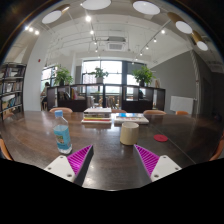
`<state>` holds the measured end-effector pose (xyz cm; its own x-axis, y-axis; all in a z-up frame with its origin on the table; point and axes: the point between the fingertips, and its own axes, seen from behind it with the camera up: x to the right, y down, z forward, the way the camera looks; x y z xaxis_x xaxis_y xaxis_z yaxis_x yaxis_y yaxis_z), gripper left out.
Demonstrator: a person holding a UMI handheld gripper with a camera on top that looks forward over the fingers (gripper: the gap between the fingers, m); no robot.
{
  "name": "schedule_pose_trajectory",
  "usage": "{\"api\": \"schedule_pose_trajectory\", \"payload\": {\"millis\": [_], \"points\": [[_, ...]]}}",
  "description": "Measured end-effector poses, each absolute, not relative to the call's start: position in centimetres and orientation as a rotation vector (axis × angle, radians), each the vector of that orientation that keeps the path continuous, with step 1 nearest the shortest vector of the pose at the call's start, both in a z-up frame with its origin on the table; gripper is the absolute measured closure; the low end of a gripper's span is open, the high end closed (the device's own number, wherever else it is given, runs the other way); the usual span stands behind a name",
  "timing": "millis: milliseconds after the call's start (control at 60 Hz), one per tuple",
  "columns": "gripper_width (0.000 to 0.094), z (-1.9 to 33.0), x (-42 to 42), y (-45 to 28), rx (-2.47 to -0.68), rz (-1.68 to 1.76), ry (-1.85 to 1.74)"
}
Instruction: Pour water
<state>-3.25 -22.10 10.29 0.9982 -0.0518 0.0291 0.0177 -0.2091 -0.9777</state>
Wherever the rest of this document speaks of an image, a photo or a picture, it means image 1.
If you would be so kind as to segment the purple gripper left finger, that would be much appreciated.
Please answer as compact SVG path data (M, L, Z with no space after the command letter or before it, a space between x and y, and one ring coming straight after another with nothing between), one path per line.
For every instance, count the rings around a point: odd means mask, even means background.
M89 145L69 156L60 155L45 168L45 171L82 186L93 154L93 146Z

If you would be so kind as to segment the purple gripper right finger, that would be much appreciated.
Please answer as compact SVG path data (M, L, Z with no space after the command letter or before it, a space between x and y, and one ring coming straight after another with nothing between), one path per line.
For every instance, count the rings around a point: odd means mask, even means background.
M143 186L181 170L181 167L167 155L158 156L139 145L134 145L133 153Z

